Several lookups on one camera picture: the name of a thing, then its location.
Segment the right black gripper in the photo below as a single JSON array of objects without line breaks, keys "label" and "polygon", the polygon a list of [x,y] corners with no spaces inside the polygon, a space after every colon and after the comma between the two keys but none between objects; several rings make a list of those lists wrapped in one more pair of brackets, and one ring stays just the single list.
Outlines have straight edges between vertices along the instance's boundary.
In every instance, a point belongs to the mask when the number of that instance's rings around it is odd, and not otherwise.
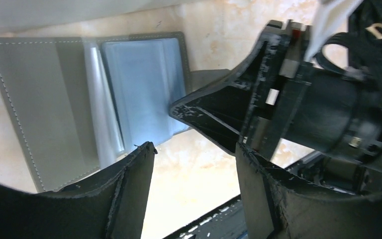
[{"label": "right black gripper", "polygon": [[172,103],[170,116],[230,155],[243,129],[250,150],[265,160],[281,139],[355,159],[358,85],[303,62],[308,36],[297,22],[269,21],[238,66]]}]

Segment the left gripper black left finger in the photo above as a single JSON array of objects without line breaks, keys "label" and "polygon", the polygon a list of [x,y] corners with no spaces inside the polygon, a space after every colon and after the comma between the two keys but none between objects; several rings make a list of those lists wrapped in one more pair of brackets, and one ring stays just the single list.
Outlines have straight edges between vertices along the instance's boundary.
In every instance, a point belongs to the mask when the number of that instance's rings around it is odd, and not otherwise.
[{"label": "left gripper black left finger", "polygon": [[30,194],[0,184],[0,239],[138,239],[156,149],[137,147],[63,189]]}]

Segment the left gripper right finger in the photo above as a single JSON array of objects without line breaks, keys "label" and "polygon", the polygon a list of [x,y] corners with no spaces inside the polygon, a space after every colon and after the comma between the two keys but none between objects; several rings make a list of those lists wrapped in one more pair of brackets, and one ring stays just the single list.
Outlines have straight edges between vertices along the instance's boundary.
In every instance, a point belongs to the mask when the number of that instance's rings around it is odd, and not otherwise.
[{"label": "left gripper right finger", "polygon": [[236,144],[251,239],[382,239],[382,192],[355,196],[315,185]]}]

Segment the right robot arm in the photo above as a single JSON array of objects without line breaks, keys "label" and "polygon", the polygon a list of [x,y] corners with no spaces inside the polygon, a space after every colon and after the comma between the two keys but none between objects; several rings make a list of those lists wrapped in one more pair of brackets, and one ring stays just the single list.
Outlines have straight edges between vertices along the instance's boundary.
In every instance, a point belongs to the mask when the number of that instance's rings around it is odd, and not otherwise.
[{"label": "right robot arm", "polygon": [[[329,37],[303,60],[313,29],[271,20],[249,55],[231,72],[172,103],[169,114],[225,152],[243,143],[271,160],[281,139],[312,153],[292,174],[353,194],[382,191],[382,47],[361,30],[369,1],[349,18],[348,32]],[[324,54],[347,48],[349,66]]]}]

